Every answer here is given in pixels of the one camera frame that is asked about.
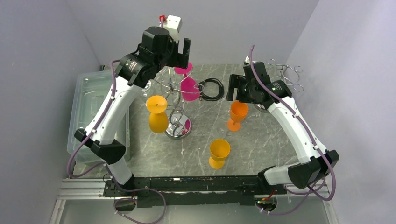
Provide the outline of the orange wine glass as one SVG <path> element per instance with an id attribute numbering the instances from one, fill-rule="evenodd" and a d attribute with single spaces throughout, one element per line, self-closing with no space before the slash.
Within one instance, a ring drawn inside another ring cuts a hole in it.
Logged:
<path id="1" fill-rule="evenodd" d="M 241 121 L 245 119 L 248 112 L 249 107 L 246 103 L 239 101 L 232 102 L 229 111 L 230 119 L 226 123 L 227 128 L 233 132 L 239 131 L 241 128 Z"/>

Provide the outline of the pink wine glass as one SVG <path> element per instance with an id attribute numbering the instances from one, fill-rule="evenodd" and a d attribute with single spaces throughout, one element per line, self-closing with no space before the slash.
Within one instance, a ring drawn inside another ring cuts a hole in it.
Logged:
<path id="1" fill-rule="evenodd" d="M 179 75 L 183 75 L 183 80 L 180 82 L 180 90 L 184 100 L 186 101 L 194 101 L 199 98 L 200 90 L 197 82 L 191 77 L 191 72 L 193 69 L 193 65 L 191 62 L 188 62 L 188 67 L 186 69 L 183 68 L 174 68 L 174 72 Z"/>

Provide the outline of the yellow-orange wine glass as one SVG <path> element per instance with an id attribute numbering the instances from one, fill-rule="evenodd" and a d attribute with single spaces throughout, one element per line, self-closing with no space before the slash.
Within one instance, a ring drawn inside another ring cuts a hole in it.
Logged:
<path id="1" fill-rule="evenodd" d="M 231 147 L 230 144 L 224 139 L 215 139 L 210 144 L 210 158 L 209 165 L 213 169 L 221 169 L 227 156 L 230 154 Z"/>

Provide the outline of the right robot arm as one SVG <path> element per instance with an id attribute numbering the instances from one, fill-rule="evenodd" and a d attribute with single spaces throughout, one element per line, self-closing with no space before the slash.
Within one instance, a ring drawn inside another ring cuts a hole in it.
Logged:
<path id="1" fill-rule="evenodd" d="M 229 76 L 226 99 L 260 105 L 268 111 L 288 136 L 298 159 L 295 164 L 273 166 L 259 172 L 259 191 L 268 194 L 281 184 L 304 189 L 333 175 L 339 155 L 336 150 L 327 150 L 306 124 L 288 85 L 281 79 L 271 80 L 263 62 L 245 63 L 243 70 L 243 75 Z"/>

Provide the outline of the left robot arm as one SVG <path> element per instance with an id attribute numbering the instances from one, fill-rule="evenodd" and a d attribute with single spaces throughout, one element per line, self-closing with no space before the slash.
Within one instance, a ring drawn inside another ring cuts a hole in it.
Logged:
<path id="1" fill-rule="evenodd" d="M 115 139 L 117 126 L 132 102 L 140 95 L 148 81 L 164 67 L 187 68 L 191 40 L 184 39 L 182 53 L 178 52 L 181 26 L 152 26 L 144 30 L 141 43 L 134 52 L 117 60 L 112 67 L 112 84 L 98 114 L 85 129 L 75 131 L 80 147 L 88 147 L 110 170 L 116 190 L 122 196 L 130 195 L 134 175 L 124 154 L 126 148 Z"/>

